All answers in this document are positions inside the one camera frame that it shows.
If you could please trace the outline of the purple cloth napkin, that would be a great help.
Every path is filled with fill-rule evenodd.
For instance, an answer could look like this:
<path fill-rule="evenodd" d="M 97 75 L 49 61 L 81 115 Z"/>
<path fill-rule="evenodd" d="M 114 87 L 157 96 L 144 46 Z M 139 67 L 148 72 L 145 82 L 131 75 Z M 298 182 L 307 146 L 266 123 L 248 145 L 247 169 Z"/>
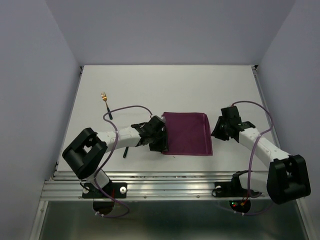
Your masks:
<path fill-rule="evenodd" d="M 200 112 L 164 112 L 168 150 L 164 155 L 212 156 L 211 128 Z"/>

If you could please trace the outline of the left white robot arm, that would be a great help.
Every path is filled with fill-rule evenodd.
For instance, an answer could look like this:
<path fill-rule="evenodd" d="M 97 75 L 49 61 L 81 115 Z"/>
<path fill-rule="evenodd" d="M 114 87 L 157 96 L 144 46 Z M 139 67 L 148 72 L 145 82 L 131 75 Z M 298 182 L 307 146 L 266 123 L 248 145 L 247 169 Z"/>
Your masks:
<path fill-rule="evenodd" d="M 168 135 L 163 117 L 152 116 L 148 122 L 132 124 L 115 131 L 96 132 L 83 129 L 62 152 L 63 159 L 80 180 L 94 186 L 100 197 L 111 193 L 111 180 L 101 169 L 104 155 L 117 149 L 149 146 L 154 152 L 168 151 Z"/>

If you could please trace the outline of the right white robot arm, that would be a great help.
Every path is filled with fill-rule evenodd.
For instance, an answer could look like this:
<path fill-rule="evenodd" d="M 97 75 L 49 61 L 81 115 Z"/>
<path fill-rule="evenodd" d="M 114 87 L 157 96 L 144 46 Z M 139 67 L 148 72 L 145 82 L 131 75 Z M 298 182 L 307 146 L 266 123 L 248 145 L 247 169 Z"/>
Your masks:
<path fill-rule="evenodd" d="M 305 159 L 291 155 L 272 142 L 249 121 L 242 121 L 238 108 L 221 109 L 212 137 L 235 140 L 246 147 L 251 157 L 257 157 L 267 168 L 267 173 L 253 172 L 252 168 L 237 171 L 230 181 L 215 182 L 212 195 L 216 198 L 268 195 L 275 204 L 307 197 L 311 185 Z"/>

